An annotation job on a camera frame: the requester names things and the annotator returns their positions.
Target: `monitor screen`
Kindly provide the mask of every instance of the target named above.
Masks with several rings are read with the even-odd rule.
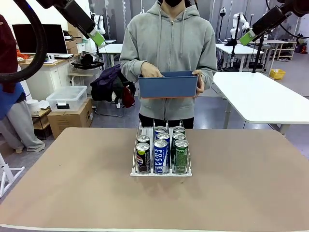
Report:
[[[61,25],[43,24],[47,38],[47,53],[67,54]],[[35,53],[36,39],[31,24],[13,25],[16,41],[21,53]]]

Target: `green tape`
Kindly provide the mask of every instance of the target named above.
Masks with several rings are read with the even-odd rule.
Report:
[[[88,35],[98,46],[100,46],[105,41],[104,37],[98,32],[96,32],[94,36],[91,36],[90,34]]]
[[[247,46],[248,43],[250,43],[256,37],[256,35],[252,36],[252,33],[253,32],[249,31],[247,34],[241,37],[240,42],[242,45]]]

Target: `yellow crate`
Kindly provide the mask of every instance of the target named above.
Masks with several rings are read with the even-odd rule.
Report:
[[[285,75],[285,71],[282,69],[272,69],[270,72],[270,77],[274,80],[282,80]]]

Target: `black pants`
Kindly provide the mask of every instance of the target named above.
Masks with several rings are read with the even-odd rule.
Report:
[[[140,122],[142,127],[152,127],[155,121],[156,126],[166,126],[166,121],[160,120],[160,119],[154,119],[151,117],[146,117],[141,114],[139,114]],[[169,121],[169,127],[176,127],[179,126],[180,120],[172,120]],[[183,127],[186,129],[193,129],[194,124],[194,117],[189,119],[183,119]]]

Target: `person's left hand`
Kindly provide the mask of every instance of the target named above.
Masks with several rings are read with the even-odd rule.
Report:
[[[204,92],[205,83],[202,78],[202,70],[195,70],[192,72],[193,75],[198,75],[197,79],[197,94],[196,97],[199,96],[200,93]]]

